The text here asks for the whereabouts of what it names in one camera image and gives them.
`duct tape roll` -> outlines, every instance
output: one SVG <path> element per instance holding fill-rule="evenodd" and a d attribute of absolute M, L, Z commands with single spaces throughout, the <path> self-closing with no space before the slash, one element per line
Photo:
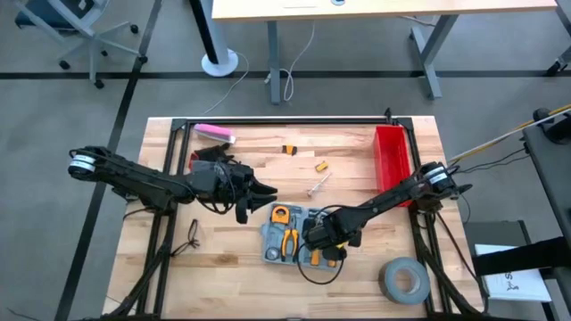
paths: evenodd
<path fill-rule="evenodd" d="M 408 290 L 403 290 L 397 285 L 399 272 L 409 277 Z M 430 293 L 428 273 L 425 267 L 413 258 L 398 258 L 386 263 L 378 273 L 378 284 L 387 299 L 400 304 L 420 304 Z"/>

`black metal frame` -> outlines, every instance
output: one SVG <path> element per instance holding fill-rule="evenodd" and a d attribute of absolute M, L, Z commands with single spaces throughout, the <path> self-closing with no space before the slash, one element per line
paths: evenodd
<path fill-rule="evenodd" d="M 370 124 L 370 125 L 395 125 L 402 126 L 408 137 L 410 153 L 412 156 L 414 167 L 417 169 L 420 167 L 420 155 L 418 153 L 417 140 L 415 137 L 414 126 L 412 123 L 412 118 L 398 118 L 392 119 L 390 113 L 387 117 L 347 117 L 347 118 L 328 118 L 328 117 L 315 117 L 315 118 L 229 118 L 229 119 L 173 119 L 171 121 L 170 136 L 167 146 L 167 152 L 165 155 L 165 162 L 163 165 L 163 172 L 170 171 L 172 165 L 172 157 L 174 153 L 174 147 L 179 133 L 183 133 L 183 141 L 180 146 L 180 154 L 178 159 L 177 173 L 182 174 L 186 164 L 186 156 L 188 152 L 191 128 L 196 122 L 206 123 L 206 124 L 216 124 L 216 125 L 268 125 L 268 124 L 330 124 L 330 125 L 341 125 L 341 124 Z M 172 247 L 172 241 L 174 238 L 174 230 L 177 219 L 177 205 L 174 204 L 174 210 L 171 212 L 163 212 L 160 215 L 155 215 L 153 219 L 153 225 L 151 227 L 151 233 L 149 235 L 149 244 L 147 247 L 147 253 L 145 258 L 145 270 L 139 282 L 137 282 L 136 287 L 131 291 L 129 296 L 121 303 L 120 308 L 116 309 L 109 315 L 102 316 L 102 320 L 161 320 L 161 310 L 164 302 L 164 294 L 166 289 L 166 282 L 168 276 L 168 266 L 170 263 L 170 251 Z M 421 237 L 419 224 L 418 224 L 418 214 L 414 210 L 409 210 L 410 214 L 410 225 L 412 229 L 413 240 L 415 244 L 415 250 L 417 253 L 418 260 L 426 265 L 422 255 L 419 251 L 419 243 L 424 242 Z M 162 217 L 166 216 L 168 218 L 167 222 L 167 232 L 164 237 L 163 244 L 156 250 L 157 241 L 159 236 L 159 231 L 161 229 Z M 434 230 L 434 225 L 430 222 L 426 222 L 426 230 L 429 239 L 429 246 L 434 256 L 434 259 L 441 267 L 442 258 L 440 256 L 440 250 L 438 246 L 438 241 L 436 238 L 436 232 Z M 148 280 L 153 275 L 154 271 L 158 267 L 161 267 L 159 280 L 156 288 L 156 296 L 153 306 L 153 313 L 146 314 L 146 302 L 148 298 Z M 70 271 L 70 275 L 73 273 L 78 273 L 78 271 Z M 450 296 L 445 290 L 443 284 L 438 280 L 438 288 L 441 297 L 441 302 L 443 303 L 443 312 L 439 313 L 434 310 L 434 301 L 432 298 L 432 293 L 425 300 L 426 313 L 431 316 L 455 316 L 464 317 L 461 315 L 452 315 Z M 134 316 L 127 316 L 131 308 L 137 302 L 136 314 Z"/>

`pink eraser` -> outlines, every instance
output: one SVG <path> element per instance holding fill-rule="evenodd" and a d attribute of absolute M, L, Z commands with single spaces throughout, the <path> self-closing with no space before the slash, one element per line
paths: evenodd
<path fill-rule="evenodd" d="M 194 125 L 194 129 L 203 132 L 204 134 L 210 134 L 221 137 L 232 136 L 232 130 L 208 124 L 196 124 Z"/>

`wooden table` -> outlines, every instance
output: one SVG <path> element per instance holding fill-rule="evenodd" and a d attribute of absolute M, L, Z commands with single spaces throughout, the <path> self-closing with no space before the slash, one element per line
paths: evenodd
<path fill-rule="evenodd" d="M 444 161 L 434 117 L 412 119 L 421 161 Z M 170 122 L 168 118 L 148 120 L 139 163 L 162 169 Z M 275 186 L 279 191 L 279 202 L 311 207 L 332 203 L 358 205 L 377 195 L 372 149 L 375 125 L 263 125 L 232 129 L 237 141 L 228 153 L 253 167 L 255 176 L 262 183 Z M 202 149 L 214 144 L 193 133 L 189 148 Z M 283 144 L 296 145 L 298 153 L 293 157 L 283 154 Z M 324 175 L 314 169 L 322 161 L 329 163 L 328 171 L 332 175 L 309 199 L 307 190 Z M 441 213 L 464 255 L 469 258 L 456 202 L 447 200 L 443 205 Z M 128 210 L 140 207 L 141 204 L 131 204 Z M 250 215 L 247 225 L 238 225 L 233 212 L 220 216 L 205 210 L 197 202 L 179 206 L 173 247 L 185 241 L 193 218 L 199 220 L 196 237 L 201 246 L 170 261 L 162 317 L 381 318 L 426 315 L 422 304 L 403 306 L 390 302 L 377 285 L 377 273 L 387 261 L 403 256 L 415 257 L 405 208 L 389 210 L 369 221 L 363 231 L 361 247 L 349 248 L 341 275 L 327 286 L 308 283 L 296 267 L 261 260 L 260 227 L 268 219 L 268 208 Z M 144 212 L 125 220 L 104 312 L 116 308 L 115 300 L 122 300 L 141 276 L 152 220 L 152 215 Z M 481 309 L 476 282 L 462 266 L 443 227 L 437 223 L 435 228 L 447 275 L 472 305 Z M 315 270 L 308 273 L 322 280 L 332 276 Z M 433 297 L 435 306 L 440 307 L 435 284 Z M 153 302 L 153 291 L 149 299 Z"/>
<path fill-rule="evenodd" d="M 413 27 L 410 32 L 429 85 L 429 98 L 434 99 L 442 97 L 442 92 L 432 62 L 459 14 L 532 12 L 556 7 L 555 0 L 346 0 L 343 5 L 334 5 L 331 0 L 215 0 L 212 18 L 215 21 L 268 22 L 270 96 L 271 102 L 279 103 L 277 21 L 440 14 L 442 16 L 427 41 L 418 27 Z"/>

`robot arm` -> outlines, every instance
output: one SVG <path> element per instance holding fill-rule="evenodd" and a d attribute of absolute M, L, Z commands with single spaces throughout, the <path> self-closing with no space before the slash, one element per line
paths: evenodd
<path fill-rule="evenodd" d="M 235 205 L 236 220 L 245 224 L 246 210 L 255 211 L 277 198 L 272 195 L 277 189 L 258 182 L 253 169 L 239 163 L 194 160 L 191 173 L 172 176 L 126 160 L 104 147 L 87 146 L 70 151 L 70 156 L 73 160 L 68 172 L 72 177 L 112 185 L 119 196 L 136 196 L 152 210 L 170 210 L 173 202 L 188 204 L 197 200 L 207 209 L 225 214 Z M 218 210 L 216 203 L 224 204 L 224 210 Z"/>
<path fill-rule="evenodd" d="M 309 251 L 323 250 L 326 259 L 344 259 L 344 251 L 337 245 L 348 242 L 359 247 L 361 229 L 367 222 L 405 201 L 417 201 L 424 211 L 442 207 L 440 200 L 458 197 L 469 187 L 458 188 L 442 163 L 431 162 L 396 187 L 379 194 L 358 207 L 342 207 L 324 217 L 319 224 L 309 223 L 302 231 Z"/>

